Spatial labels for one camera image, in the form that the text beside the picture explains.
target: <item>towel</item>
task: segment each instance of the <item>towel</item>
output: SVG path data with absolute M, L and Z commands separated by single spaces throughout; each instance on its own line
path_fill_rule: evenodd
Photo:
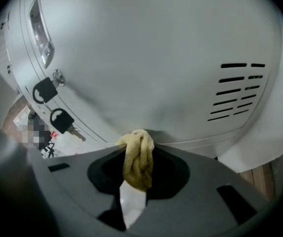
M 123 178 L 132 187 L 146 192 L 152 186 L 152 151 L 155 148 L 153 139 L 147 131 L 138 129 L 124 135 L 116 143 L 122 144 L 126 145 Z

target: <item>wooden floor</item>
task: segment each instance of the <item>wooden floor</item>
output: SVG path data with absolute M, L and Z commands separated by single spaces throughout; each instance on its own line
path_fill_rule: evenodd
M 268 201 L 274 199 L 275 188 L 270 162 L 252 170 L 242 172 L 239 175 L 252 184 Z

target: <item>rag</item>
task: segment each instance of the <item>rag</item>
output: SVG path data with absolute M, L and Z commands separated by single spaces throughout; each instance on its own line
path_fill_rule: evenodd
M 153 139 L 143 129 L 134 130 L 121 137 L 116 145 L 126 145 L 122 175 L 126 182 L 143 192 L 152 186 Z

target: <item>key blade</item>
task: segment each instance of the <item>key blade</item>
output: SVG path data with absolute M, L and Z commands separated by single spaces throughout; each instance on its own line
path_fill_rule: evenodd
M 83 135 L 81 135 L 78 131 L 76 131 L 73 125 L 71 125 L 67 131 L 72 135 L 78 137 L 80 140 L 86 141 L 86 138 Z

